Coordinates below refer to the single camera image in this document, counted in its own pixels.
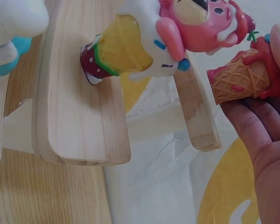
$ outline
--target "toy ice cream cone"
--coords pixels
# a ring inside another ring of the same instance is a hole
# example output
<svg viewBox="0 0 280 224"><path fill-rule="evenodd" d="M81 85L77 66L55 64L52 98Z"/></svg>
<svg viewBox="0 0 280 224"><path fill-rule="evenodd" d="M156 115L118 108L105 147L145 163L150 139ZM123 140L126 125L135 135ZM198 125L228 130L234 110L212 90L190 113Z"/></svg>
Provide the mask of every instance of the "toy ice cream cone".
<svg viewBox="0 0 280 224"><path fill-rule="evenodd" d="M243 99L280 96L280 69L270 48L269 35L251 42L228 64L207 71L216 104Z"/></svg>
<svg viewBox="0 0 280 224"><path fill-rule="evenodd" d="M103 33L82 48L80 61L87 77L93 80L90 76L100 79L143 71L153 60L141 45L137 21L129 15L117 15Z"/></svg>
<svg viewBox="0 0 280 224"><path fill-rule="evenodd" d="M270 79L262 61L249 66L243 64L243 57L256 53L256 49L240 52L224 67L208 71L216 104L246 97L258 98L259 94L270 86Z"/></svg>

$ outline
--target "wooden board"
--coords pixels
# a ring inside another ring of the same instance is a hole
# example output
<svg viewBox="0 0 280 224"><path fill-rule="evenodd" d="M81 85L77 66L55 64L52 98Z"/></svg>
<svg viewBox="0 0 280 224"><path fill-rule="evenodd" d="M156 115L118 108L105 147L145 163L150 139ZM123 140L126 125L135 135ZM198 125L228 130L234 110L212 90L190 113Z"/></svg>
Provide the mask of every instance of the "wooden board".
<svg viewBox="0 0 280 224"><path fill-rule="evenodd" d="M91 86L81 47L114 18L112 0L51 0L50 24L35 77L32 140L44 160L74 165L117 165L130 160L118 78Z"/></svg>
<svg viewBox="0 0 280 224"><path fill-rule="evenodd" d="M36 223L111 224L103 169L3 150L0 224Z"/></svg>
<svg viewBox="0 0 280 224"><path fill-rule="evenodd" d="M195 69L195 61L192 57L188 59L191 68L186 72L177 72L174 75L175 84L190 141L194 148L208 152L220 148L221 143L208 99Z"/></svg>

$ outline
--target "white toy figure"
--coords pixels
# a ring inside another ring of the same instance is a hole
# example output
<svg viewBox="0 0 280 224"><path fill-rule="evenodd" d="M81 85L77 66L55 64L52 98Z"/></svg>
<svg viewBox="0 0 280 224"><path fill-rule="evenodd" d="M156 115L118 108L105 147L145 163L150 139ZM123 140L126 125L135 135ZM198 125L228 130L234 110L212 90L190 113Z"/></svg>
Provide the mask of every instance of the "white toy figure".
<svg viewBox="0 0 280 224"><path fill-rule="evenodd" d="M0 0L0 76L13 70L20 55L49 24L44 0Z"/></svg>

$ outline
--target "wooden slat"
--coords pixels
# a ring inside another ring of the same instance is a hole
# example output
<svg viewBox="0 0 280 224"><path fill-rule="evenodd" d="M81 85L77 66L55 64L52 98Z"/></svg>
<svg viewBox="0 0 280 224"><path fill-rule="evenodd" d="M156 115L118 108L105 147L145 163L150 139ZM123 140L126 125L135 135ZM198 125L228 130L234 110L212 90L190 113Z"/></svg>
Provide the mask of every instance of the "wooden slat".
<svg viewBox="0 0 280 224"><path fill-rule="evenodd" d="M32 135L46 161L116 165L130 160L118 78L88 83L81 47L112 21L111 0L52 0L49 28L35 78Z"/></svg>
<svg viewBox="0 0 280 224"><path fill-rule="evenodd" d="M208 99L195 69L195 61L193 58L188 59L191 68L186 72L178 71L174 75L175 84L190 141L196 149L208 152L220 148L221 143Z"/></svg>

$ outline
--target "pink ear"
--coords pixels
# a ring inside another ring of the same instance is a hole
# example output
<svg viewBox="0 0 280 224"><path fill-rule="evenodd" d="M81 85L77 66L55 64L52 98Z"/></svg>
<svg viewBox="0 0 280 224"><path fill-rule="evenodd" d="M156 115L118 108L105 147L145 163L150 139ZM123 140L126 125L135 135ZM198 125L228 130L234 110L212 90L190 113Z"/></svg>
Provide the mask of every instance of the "pink ear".
<svg viewBox="0 0 280 224"><path fill-rule="evenodd" d="M163 17L157 21L156 28L173 60L181 61L186 55L186 49L176 23L168 17Z"/></svg>

